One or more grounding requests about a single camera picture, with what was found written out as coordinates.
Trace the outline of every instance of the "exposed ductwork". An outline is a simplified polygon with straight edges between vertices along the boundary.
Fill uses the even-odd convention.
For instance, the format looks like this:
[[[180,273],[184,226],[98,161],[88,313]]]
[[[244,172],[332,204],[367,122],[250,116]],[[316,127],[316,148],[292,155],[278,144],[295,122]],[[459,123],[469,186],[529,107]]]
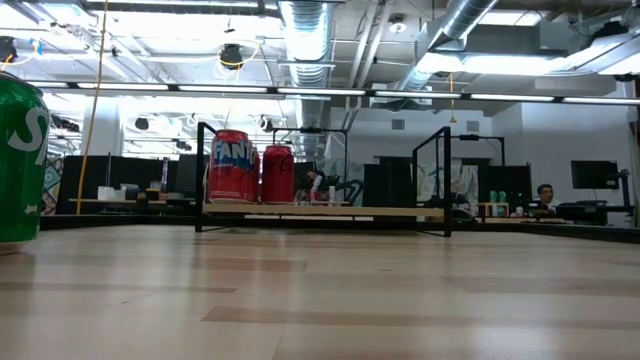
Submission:
[[[312,64],[291,65],[291,81],[297,87],[326,87],[329,68],[321,64],[328,60],[331,42],[331,18],[333,5],[322,2],[283,1],[279,3],[285,25],[287,57],[293,61]],[[328,128],[330,102],[298,100],[296,116],[302,128]],[[297,153],[313,159],[322,154],[323,136],[299,136],[301,149]]]
[[[429,36],[425,53],[420,60],[409,69],[409,72],[396,86],[397,90],[419,91],[431,78],[432,73],[424,69],[429,61],[430,50],[452,40],[465,38],[478,25],[484,15],[493,8],[498,0],[452,0],[447,12],[438,19],[440,29],[434,36]]]

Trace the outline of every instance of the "green bottle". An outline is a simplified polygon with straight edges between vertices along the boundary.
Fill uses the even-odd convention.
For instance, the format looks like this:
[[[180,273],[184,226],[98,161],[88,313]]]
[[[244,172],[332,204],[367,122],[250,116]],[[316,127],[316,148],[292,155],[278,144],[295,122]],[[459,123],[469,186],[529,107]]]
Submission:
[[[0,253],[38,235],[50,120],[40,90],[0,72]]]

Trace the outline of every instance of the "wooden shelf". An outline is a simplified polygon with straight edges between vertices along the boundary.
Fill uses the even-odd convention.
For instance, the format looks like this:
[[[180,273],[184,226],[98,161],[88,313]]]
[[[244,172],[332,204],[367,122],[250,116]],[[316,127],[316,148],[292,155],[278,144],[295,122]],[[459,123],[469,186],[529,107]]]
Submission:
[[[69,199],[71,202],[78,202],[78,199]],[[114,204],[114,205],[136,205],[137,200],[98,200],[98,199],[82,199],[82,203],[91,203],[91,204]],[[149,200],[150,205],[166,205],[167,200]]]
[[[479,223],[483,223],[482,218],[476,218]],[[565,224],[564,219],[552,219],[552,218],[543,218],[543,219],[535,219],[535,218],[507,218],[507,217],[488,217],[484,218],[485,224],[538,224],[538,223],[552,223],[552,224]]]
[[[288,214],[288,215],[344,215],[344,216],[425,216],[442,217],[442,209],[332,207],[293,205],[204,204],[205,213]]]

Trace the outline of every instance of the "red soda can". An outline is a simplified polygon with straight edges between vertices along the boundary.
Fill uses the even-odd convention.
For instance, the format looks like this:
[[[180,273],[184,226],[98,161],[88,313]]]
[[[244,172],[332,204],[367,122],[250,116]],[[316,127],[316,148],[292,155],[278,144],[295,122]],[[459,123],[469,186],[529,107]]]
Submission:
[[[211,145],[209,200],[253,202],[255,148],[246,133],[218,130]]]
[[[293,203],[293,153],[288,146],[267,146],[262,163],[262,202]]]

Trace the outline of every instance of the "white wall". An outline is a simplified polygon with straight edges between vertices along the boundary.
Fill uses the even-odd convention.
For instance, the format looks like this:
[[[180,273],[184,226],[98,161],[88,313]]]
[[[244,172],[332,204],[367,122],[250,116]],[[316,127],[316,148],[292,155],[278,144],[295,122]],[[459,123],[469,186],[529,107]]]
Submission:
[[[382,109],[362,109],[356,117],[349,132],[349,158],[351,161],[373,164],[376,156],[410,157],[413,149],[443,126],[451,127],[452,135],[467,134],[466,122],[480,122],[480,135],[491,135],[491,119],[485,118],[481,111],[456,111],[457,123],[450,123],[451,112],[442,111],[432,114],[430,111],[400,111],[392,113]],[[339,128],[344,118],[343,109],[331,112],[332,127]],[[404,130],[391,130],[392,119],[405,120]],[[493,146],[500,149],[498,142]],[[441,156],[443,142],[440,141]],[[330,145],[332,158],[343,158],[344,148],[332,142]],[[452,141],[452,157],[476,157],[499,159],[496,151],[485,141],[463,142]],[[435,161],[435,143],[427,145],[419,153],[419,161],[428,163]]]
[[[514,104],[494,116],[491,120],[491,128],[494,136],[505,138],[505,160],[507,165],[524,164],[522,104]]]
[[[624,97],[622,89],[610,94]],[[517,104],[496,115],[496,136],[505,136],[507,164],[531,164],[532,193],[551,184],[560,202],[607,200],[622,205],[622,190],[575,190],[572,160],[615,160],[618,169],[631,170],[632,137],[627,107],[602,105]],[[630,192],[633,184],[630,178]],[[624,226],[624,215],[610,214],[610,222]]]

